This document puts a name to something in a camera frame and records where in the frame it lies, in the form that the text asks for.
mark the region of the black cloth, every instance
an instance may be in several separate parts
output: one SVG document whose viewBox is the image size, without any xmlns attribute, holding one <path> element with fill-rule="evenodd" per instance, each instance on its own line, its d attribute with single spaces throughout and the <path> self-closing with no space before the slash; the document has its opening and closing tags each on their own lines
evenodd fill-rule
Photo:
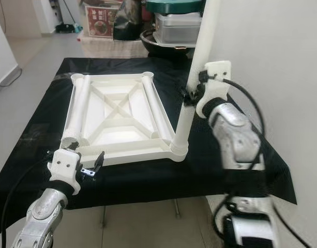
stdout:
<svg viewBox="0 0 317 248">
<path fill-rule="evenodd" d="M 47 151 L 59 148 L 73 87 L 69 78 L 71 73 L 153 72 L 154 84 L 175 130 L 183 101 L 180 88 L 186 85 L 190 64 L 189 60 L 161 58 L 65 58 L 0 173 L 0 222 L 8 192 L 19 175 L 44 158 Z M 289 168 L 266 141 L 264 156 L 269 191 L 296 203 Z M 49 178 L 46 162 L 39 163 L 26 175 L 10 202 L 7 226 L 25 216 L 27 208 L 37 199 Z M 84 179 L 81 191 L 69 199 L 67 208 L 150 202 L 223 192 L 219 145 L 207 121 L 195 116 L 189 135 L 189 151 L 184 161 L 176 163 L 161 159 L 103 167 L 95 180 Z"/>
</svg>

